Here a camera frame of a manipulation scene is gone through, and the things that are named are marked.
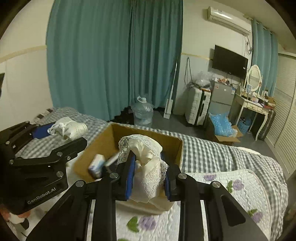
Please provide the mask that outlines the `person's left hand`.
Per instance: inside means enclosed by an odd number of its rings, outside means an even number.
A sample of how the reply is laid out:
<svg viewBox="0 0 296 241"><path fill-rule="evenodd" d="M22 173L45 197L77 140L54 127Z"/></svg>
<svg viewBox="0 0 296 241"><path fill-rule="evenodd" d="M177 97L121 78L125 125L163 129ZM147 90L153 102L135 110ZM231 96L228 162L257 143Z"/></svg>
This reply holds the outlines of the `person's left hand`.
<svg viewBox="0 0 296 241"><path fill-rule="evenodd" d="M31 214L31 210L22 214L13 214L3 204L1 204L1 216L8 225L17 225L23 223Z"/></svg>

